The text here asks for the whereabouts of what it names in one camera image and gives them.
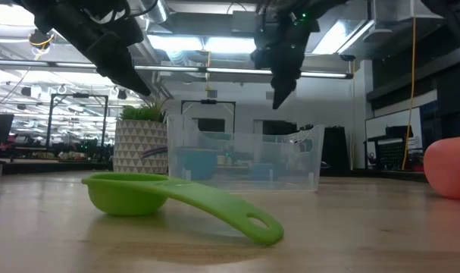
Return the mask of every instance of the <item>green measuring cup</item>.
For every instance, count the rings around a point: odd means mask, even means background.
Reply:
[[[192,181],[157,174],[100,173],[82,179],[82,183],[88,186],[93,205],[110,215],[154,214],[172,198],[218,217],[257,243],[272,245],[283,237],[282,225],[268,213],[234,195]]]

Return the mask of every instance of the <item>plastic storage container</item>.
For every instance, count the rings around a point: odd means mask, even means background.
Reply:
[[[167,118],[169,175],[225,190],[316,191],[324,126],[287,136],[209,133]]]

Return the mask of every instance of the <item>wooden table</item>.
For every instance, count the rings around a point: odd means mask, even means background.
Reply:
[[[80,178],[0,178],[0,273],[460,272],[460,202],[427,184],[323,178],[318,193],[240,192],[285,227],[272,247],[169,201],[155,217],[104,215]]]

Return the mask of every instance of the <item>handle hole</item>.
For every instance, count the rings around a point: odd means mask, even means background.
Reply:
[[[253,213],[247,214],[246,217],[248,217],[254,225],[257,225],[260,228],[269,228],[267,224],[265,224],[257,215]]]

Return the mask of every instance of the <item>white planter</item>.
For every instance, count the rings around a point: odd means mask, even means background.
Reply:
[[[114,171],[166,174],[166,124],[153,121],[117,121]]]

